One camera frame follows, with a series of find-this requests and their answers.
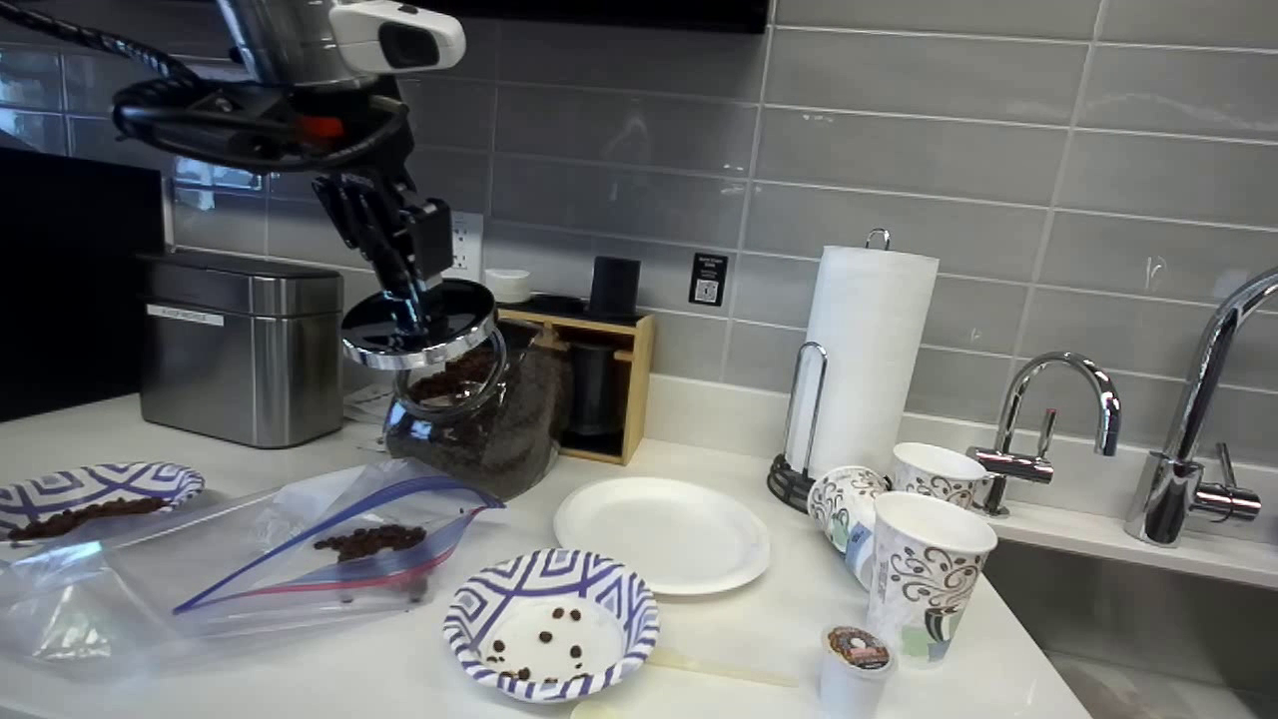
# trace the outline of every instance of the paper plate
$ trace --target paper plate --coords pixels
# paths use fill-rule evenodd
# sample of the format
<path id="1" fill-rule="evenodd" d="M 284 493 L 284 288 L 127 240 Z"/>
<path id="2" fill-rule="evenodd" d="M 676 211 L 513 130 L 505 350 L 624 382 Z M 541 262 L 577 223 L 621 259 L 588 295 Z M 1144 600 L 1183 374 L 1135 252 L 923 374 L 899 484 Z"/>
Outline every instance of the paper plate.
<path id="1" fill-rule="evenodd" d="M 754 581 L 770 563 L 770 535 L 730 493 L 628 475 L 564 497 L 554 539 L 637 565 L 654 595 L 721 595 Z"/>
<path id="2" fill-rule="evenodd" d="M 518 701 L 573 701 L 637 673 L 658 613 L 644 579 L 597 552 L 549 548 L 473 573 L 443 638 L 484 686 Z"/>
<path id="3" fill-rule="evenodd" d="M 178 464 L 95 464 L 0 485 L 0 535 L 62 521 L 78 509 L 144 516 L 202 493 L 206 475 Z"/>

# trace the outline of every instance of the plastic bag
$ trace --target plastic bag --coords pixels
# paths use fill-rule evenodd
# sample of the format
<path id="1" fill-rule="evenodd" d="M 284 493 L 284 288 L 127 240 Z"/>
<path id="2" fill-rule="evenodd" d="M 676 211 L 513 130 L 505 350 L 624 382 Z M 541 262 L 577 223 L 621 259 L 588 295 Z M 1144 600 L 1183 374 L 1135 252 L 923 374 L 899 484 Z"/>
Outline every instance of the plastic bag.
<path id="1" fill-rule="evenodd" d="M 436 465 L 380 464 L 131 548 L 123 565 L 187 628 L 300 628 L 423 604 L 488 508 L 500 504 Z"/>
<path id="2" fill-rule="evenodd" d="M 110 563 L 99 543 L 0 563 L 0 652 L 62 673 L 127 673 L 178 634 Z"/>

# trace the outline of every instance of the kitchen counter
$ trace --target kitchen counter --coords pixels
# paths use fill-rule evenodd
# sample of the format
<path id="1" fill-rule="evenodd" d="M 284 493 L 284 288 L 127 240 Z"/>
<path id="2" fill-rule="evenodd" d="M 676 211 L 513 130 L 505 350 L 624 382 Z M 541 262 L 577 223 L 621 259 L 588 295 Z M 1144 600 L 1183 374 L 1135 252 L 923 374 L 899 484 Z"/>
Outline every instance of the kitchen counter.
<path id="1" fill-rule="evenodd" d="M 297 449 L 243 449 L 232 444 L 148 425 L 138 399 L 0 424 L 7 477 L 31 477 L 99 459 L 172 459 L 208 475 L 206 509 L 278 492 L 325 472 L 361 472 L 380 459 L 376 432 L 347 425 Z M 769 455 L 713 449 L 646 439 L 628 475 L 676 475 L 727 492 L 770 525 L 770 569 L 714 600 L 658 600 L 664 638 L 646 670 L 628 686 L 580 708 L 536 714 L 817 714 L 822 632 L 854 621 L 869 595 L 838 555 L 790 508 L 765 485 Z M 325 632 L 278 632 L 223 638 L 127 677 L 71 682 L 0 661 L 0 714 L 526 714 L 477 686 L 448 654 L 441 617 L 456 581 L 495 555 L 552 543 L 552 516 L 585 484 L 617 477 L 621 465 L 561 459 L 554 472 L 505 509 L 488 509 L 448 559 L 436 595 L 412 612 L 385 612 Z M 935 670 L 899 670 L 889 686 L 889 719 L 906 714 L 1088 714 L 1060 670 L 1043 658 L 991 581 L 958 628 L 951 658 Z"/>

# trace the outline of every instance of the paper towel holder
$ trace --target paper towel holder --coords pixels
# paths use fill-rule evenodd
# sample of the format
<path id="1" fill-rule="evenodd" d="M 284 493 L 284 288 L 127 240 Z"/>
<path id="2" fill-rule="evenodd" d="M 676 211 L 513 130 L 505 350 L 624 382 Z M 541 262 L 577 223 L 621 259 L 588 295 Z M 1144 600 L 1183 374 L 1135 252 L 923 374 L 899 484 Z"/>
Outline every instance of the paper towel holder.
<path id="1" fill-rule="evenodd" d="M 770 459 L 770 465 L 769 465 L 769 492 L 770 492 L 777 497 L 782 497 L 790 509 L 809 509 L 809 492 L 813 492 L 813 484 L 817 484 L 817 477 L 809 475 L 809 465 L 813 465 L 813 449 L 817 449 L 817 425 L 818 425 L 818 417 L 822 417 L 826 366 L 830 366 L 826 348 L 822 348 L 818 340 L 803 340 L 803 348 L 799 348 L 799 356 L 794 356 L 794 380 L 790 380 L 790 385 L 794 385 L 790 412 L 787 412 L 790 417 L 794 417 L 794 401 L 799 401 L 799 370 L 803 370 L 809 350 L 817 350 L 818 374 L 817 374 L 817 399 L 813 399 L 813 415 L 809 415 L 803 465 L 790 465 L 787 449 L 779 449 L 779 455 Z"/>

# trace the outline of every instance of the paper towel roll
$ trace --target paper towel roll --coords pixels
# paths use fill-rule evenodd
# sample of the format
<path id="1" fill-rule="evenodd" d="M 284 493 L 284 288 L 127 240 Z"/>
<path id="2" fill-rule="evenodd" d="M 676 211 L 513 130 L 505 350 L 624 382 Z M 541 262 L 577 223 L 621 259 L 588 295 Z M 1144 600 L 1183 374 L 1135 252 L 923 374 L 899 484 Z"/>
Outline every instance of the paper towel roll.
<path id="1" fill-rule="evenodd" d="M 794 472 L 893 465 L 935 271 L 935 255 L 822 247 L 787 432 Z"/>

